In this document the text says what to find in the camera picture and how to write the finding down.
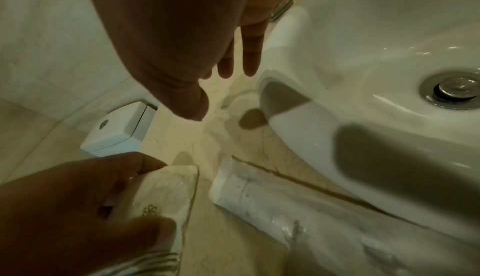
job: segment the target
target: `sink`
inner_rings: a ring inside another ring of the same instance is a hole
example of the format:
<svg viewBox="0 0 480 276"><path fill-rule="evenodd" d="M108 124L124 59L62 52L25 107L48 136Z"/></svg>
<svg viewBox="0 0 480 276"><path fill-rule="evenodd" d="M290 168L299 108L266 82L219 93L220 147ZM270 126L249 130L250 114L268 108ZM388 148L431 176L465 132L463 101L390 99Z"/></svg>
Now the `sink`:
<svg viewBox="0 0 480 276"><path fill-rule="evenodd" d="M480 0L301 0L260 67L260 106L307 163L387 213L480 245L480 109L442 106L434 90L437 77L480 75Z"/></svg>

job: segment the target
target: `beige marble countertop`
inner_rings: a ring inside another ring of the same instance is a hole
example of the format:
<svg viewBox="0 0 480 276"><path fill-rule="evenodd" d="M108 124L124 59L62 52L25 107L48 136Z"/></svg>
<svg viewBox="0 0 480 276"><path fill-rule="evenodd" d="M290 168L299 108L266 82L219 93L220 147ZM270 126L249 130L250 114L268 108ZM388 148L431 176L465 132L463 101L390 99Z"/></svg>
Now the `beige marble countertop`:
<svg viewBox="0 0 480 276"><path fill-rule="evenodd" d="M256 80L243 75L242 42L235 45L234 76L224 80L214 70L211 79L201 82L210 98L205 119L188 121L160 108L142 146L142 152L168 164L195 164L200 169L181 276L285 275L287 255L279 243L208 199L222 154L348 195L305 163L273 132L259 110Z"/></svg>

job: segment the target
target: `ceramic wash basin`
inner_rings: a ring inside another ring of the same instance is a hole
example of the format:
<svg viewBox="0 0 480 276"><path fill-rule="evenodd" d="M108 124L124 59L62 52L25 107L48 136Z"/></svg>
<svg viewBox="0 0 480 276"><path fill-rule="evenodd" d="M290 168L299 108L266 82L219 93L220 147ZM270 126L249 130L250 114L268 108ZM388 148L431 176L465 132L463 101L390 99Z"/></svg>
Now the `ceramic wash basin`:
<svg viewBox="0 0 480 276"><path fill-rule="evenodd" d="M480 80L480 0L302 0L265 45L260 104L290 148L374 206L480 245L480 97L436 90Z"/></svg>

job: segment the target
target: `person's left hand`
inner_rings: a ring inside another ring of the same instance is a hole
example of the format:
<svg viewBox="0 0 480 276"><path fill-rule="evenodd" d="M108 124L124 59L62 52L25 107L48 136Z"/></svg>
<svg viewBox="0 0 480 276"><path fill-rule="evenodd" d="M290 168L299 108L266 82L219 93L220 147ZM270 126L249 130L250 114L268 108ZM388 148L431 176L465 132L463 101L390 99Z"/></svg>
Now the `person's left hand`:
<svg viewBox="0 0 480 276"><path fill-rule="evenodd" d="M0 275L86 275L171 240L175 221L105 222L102 205L130 177L165 163L125 153L71 162L0 187Z"/></svg>

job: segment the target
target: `tiled wall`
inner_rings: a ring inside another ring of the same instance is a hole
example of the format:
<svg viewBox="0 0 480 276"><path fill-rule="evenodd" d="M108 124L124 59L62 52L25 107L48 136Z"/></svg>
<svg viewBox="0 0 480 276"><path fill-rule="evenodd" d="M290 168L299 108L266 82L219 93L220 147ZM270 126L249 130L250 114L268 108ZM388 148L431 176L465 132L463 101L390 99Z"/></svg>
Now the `tiled wall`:
<svg viewBox="0 0 480 276"><path fill-rule="evenodd" d="M89 131L143 99L90 0L0 0L0 98Z"/></svg>

